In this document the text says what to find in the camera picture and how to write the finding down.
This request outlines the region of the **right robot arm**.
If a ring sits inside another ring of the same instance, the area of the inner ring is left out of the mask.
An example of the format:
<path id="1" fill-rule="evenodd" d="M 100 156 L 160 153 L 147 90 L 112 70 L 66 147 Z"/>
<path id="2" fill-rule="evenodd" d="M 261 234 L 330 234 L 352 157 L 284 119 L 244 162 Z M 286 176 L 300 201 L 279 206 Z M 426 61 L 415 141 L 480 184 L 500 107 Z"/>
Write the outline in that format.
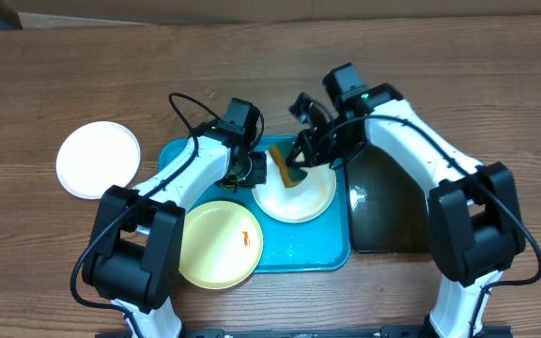
<path id="1" fill-rule="evenodd" d="M 345 164 L 363 143 L 389 155 L 425 194 L 427 243 L 441 272 L 437 303 L 418 336 L 511 336 L 508 328 L 485 326 L 482 316 L 492 288 L 526 247 L 512 173 L 451 146 L 398 90 L 364 84 L 350 63 L 333 69 L 323 85 L 337 115 L 300 93 L 289 111 L 307 128 L 286 164 Z"/>

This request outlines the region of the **green yellow sponge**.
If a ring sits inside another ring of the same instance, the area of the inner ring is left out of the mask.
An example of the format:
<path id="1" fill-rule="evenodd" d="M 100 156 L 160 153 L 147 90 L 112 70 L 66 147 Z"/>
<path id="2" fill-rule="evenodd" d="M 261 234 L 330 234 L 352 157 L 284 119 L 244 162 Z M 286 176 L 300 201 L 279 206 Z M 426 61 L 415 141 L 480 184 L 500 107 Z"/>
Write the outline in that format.
<path id="1" fill-rule="evenodd" d="M 272 160 L 278 167 L 283 184 L 288 189 L 298 186 L 307 178 L 305 171 L 297 167 L 290 167 L 287 164 L 287 159 L 292 153 L 292 150 L 293 144 L 289 141 L 277 143 L 268 149 Z"/>

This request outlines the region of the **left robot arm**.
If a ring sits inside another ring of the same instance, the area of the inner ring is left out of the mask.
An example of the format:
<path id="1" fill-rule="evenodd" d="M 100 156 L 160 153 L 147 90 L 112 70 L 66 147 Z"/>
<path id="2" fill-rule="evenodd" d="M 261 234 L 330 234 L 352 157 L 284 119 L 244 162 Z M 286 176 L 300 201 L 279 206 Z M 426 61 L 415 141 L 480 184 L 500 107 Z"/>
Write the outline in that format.
<path id="1" fill-rule="evenodd" d="M 212 185 L 235 192 L 265 182 L 266 156 L 255 151 L 263 130 L 260 110 L 234 98 L 224 116 L 189 127 L 183 151 L 154 177 L 108 188 L 70 276 L 73 298 L 122 313 L 126 337 L 179 337 L 170 297 L 186 213 Z"/>

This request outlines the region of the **yellow plate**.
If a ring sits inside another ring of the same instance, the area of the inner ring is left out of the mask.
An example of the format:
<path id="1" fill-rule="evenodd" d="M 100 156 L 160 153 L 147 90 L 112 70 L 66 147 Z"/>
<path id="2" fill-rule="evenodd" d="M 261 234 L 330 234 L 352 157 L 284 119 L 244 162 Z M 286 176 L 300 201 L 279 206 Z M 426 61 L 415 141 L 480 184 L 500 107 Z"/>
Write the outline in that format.
<path id="1" fill-rule="evenodd" d="M 207 202 L 186 216 L 179 272 L 202 288 L 230 288 L 253 273 L 262 252 L 262 229 L 251 211 L 229 201 Z"/>

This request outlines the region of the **white plate with stain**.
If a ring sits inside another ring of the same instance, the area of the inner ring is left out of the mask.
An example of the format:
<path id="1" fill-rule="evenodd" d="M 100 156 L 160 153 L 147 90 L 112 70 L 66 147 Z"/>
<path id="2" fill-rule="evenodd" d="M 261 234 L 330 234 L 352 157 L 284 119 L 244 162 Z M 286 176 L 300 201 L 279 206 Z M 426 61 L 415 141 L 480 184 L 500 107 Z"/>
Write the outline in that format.
<path id="1" fill-rule="evenodd" d="M 99 199 L 113 185 L 127 186 L 141 161 L 135 135 L 112 121 L 91 122 L 62 143 L 55 171 L 62 187 L 83 199 Z"/>

